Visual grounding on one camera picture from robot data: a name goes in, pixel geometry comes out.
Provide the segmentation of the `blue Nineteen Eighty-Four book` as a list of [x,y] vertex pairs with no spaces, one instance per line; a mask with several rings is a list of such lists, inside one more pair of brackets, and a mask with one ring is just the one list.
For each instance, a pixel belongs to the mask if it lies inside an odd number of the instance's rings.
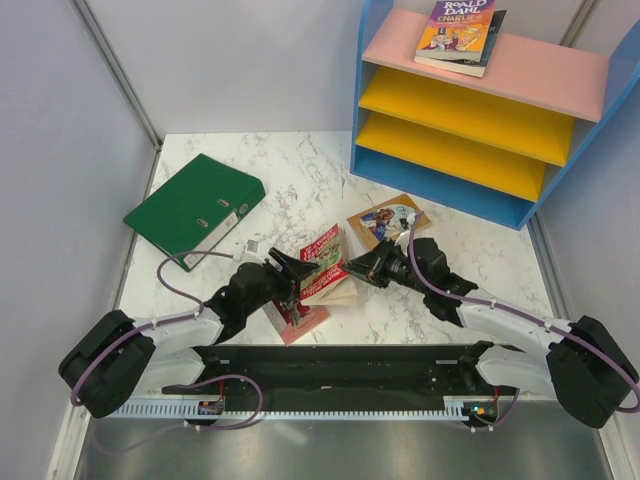
[[416,57],[416,53],[415,53],[414,61],[420,64],[443,69],[446,71],[482,78],[484,75],[485,69],[488,65],[491,53],[493,51],[495,42],[499,34],[499,30],[502,26],[502,22],[504,20],[506,13],[507,13],[506,10],[496,10],[494,8],[494,14],[489,27],[488,38],[485,43],[483,53],[481,55],[481,59],[479,61],[469,61],[469,60],[446,61],[446,60],[435,60],[435,59],[425,59],[425,58],[420,59]]

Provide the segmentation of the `purple Roald Dahl book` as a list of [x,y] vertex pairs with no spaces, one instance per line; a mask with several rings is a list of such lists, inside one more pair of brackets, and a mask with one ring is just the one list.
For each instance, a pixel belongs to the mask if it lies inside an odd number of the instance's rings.
[[416,57],[479,61],[494,8],[494,0],[437,1],[418,42]]

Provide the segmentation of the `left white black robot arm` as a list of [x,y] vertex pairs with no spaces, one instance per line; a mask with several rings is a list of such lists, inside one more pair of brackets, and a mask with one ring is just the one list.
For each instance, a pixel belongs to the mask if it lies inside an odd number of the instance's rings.
[[268,255],[241,262],[225,285],[191,310],[155,318],[133,318],[122,310],[106,313],[58,367],[72,405],[100,419],[137,393],[169,386],[198,393],[215,389],[220,371],[201,359],[197,348],[233,338],[272,301],[294,305],[302,282],[319,268],[276,248]]

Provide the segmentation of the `orange Hello book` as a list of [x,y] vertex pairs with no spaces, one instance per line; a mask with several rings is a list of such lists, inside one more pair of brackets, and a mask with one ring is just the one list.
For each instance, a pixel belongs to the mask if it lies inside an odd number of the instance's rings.
[[373,249],[385,239],[396,241],[402,231],[400,220],[412,213],[417,216],[419,212],[409,195],[402,194],[349,217],[347,222],[361,244]]

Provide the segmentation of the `red Treehouse book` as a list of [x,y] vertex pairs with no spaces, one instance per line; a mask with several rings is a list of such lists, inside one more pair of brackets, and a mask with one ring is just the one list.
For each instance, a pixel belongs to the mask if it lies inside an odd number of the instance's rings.
[[316,240],[299,251],[303,262],[315,263],[318,268],[300,286],[300,303],[315,306],[355,306],[358,291],[355,281],[342,268],[347,248],[343,230],[334,224]]

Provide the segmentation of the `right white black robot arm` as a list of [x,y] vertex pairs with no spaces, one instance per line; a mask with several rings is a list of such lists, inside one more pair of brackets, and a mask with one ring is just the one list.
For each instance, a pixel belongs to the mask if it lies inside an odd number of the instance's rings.
[[491,336],[459,362],[458,381],[469,393],[490,385],[534,393],[599,429],[628,412],[624,400],[639,392],[637,370],[599,320],[543,319],[504,303],[453,273],[432,238],[414,239],[406,250],[384,240],[342,268],[378,288],[396,283],[419,292],[437,319]]

